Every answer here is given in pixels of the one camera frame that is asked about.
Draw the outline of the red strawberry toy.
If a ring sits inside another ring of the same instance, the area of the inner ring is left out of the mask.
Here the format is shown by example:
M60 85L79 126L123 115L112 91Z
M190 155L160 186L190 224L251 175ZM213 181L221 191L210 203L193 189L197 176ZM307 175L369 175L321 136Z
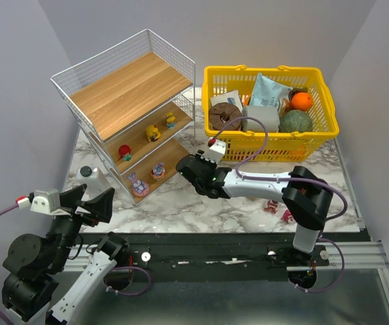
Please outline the red strawberry toy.
M118 148L118 156L119 160L130 161L130 159L132 158L131 147L126 144L121 145Z

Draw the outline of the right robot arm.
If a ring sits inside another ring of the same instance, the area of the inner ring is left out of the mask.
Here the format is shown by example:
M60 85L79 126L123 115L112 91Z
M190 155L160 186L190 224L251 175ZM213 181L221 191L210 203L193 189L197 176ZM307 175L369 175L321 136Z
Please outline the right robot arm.
M331 186L301 166L279 174L238 173L190 154L177 163L176 170L201 196L255 197L284 203L297 224L292 246L307 255L325 227L334 195Z

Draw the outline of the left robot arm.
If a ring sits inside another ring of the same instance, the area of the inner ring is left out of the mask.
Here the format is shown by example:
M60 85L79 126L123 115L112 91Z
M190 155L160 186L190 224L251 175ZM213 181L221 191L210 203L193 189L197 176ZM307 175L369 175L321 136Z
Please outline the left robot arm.
M66 192L36 190L18 205L53 217L47 234L23 234L10 245L3 267L9 271L2 303L11 324L73 324L91 294L117 264L127 259L127 241L109 233L95 249L86 269L68 292L49 305L58 287L53 275L64 270L82 225L108 223L112 218L114 188L84 201L86 185Z

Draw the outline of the small purple bunny toy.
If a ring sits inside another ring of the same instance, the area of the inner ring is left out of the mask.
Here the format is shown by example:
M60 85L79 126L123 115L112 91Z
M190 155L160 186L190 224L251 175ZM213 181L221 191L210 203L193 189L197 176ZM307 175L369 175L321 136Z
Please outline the small purple bunny toy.
M151 176L156 181L161 180L165 176L165 173L166 173L166 171L165 171L163 162L158 163L151 170Z

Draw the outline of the yellow blue minion toy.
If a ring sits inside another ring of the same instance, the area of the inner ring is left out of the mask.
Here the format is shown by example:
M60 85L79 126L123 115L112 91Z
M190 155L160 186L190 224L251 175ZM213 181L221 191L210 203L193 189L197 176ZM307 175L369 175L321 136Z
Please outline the yellow blue minion toy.
M173 115L173 113L168 112L166 114L166 127L168 129L173 129L175 127L175 120L176 120L176 117Z

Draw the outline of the yellow duck toy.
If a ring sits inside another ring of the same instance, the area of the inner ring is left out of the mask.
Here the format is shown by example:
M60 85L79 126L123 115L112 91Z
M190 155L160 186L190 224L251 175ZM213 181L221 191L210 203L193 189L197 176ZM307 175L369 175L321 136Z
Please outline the yellow duck toy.
M156 142L161 137L161 133L156 125L149 125L145 133L149 142Z

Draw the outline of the purple bunny toy pink base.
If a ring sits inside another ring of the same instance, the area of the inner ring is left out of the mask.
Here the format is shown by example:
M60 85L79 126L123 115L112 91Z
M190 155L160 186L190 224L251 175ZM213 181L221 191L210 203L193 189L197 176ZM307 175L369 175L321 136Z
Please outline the purple bunny toy pink base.
M127 179L131 181L133 186L133 193L136 197L144 197L149 194L150 187L149 184L145 181L141 181L137 178L136 172L132 172L131 174L127 175Z

